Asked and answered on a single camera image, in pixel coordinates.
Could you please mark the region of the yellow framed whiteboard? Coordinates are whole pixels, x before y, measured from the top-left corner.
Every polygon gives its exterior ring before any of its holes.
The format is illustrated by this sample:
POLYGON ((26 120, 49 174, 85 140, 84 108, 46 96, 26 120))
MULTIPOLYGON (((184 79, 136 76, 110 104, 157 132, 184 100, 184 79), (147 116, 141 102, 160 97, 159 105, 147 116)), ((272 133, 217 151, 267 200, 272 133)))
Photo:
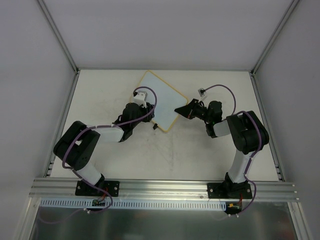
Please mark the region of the yellow framed whiteboard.
POLYGON ((138 86, 147 93, 146 101, 156 104, 152 122, 168 132, 179 116, 175 109, 186 106, 188 98, 150 70, 143 74, 138 86))

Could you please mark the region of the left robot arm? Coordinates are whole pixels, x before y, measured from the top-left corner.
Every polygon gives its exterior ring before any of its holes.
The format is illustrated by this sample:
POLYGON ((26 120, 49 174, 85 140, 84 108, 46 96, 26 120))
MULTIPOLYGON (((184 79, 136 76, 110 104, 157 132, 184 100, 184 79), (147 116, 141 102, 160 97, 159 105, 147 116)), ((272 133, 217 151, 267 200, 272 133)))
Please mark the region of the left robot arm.
POLYGON ((90 162, 98 143, 121 143, 132 136, 134 128, 141 122, 148 123, 154 115, 153 104, 138 105, 130 102, 112 125, 89 127, 75 121, 55 144, 53 153, 62 160, 64 168, 71 168, 81 178, 77 182, 75 195, 101 197, 109 193, 117 197, 118 181, 107 181, 90 162))

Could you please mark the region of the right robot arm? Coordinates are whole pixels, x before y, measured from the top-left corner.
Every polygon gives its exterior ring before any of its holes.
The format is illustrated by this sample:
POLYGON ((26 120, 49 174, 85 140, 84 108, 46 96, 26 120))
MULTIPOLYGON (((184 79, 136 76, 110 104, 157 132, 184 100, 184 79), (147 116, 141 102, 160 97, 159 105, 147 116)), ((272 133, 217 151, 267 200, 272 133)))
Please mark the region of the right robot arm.
POLYGON ((205 123, 207 135, 219 138, 231 135, 236 148, 233 163, 221 183, 208 183, 209 199, 252 199, 254 192, 248 180, 253 157, 269 143, 269 134, 253 111, 240 112, 223 119, 222 103, 211 101, 208 106, 193 99, 189 104, 174 110, 191 120, 205 123))

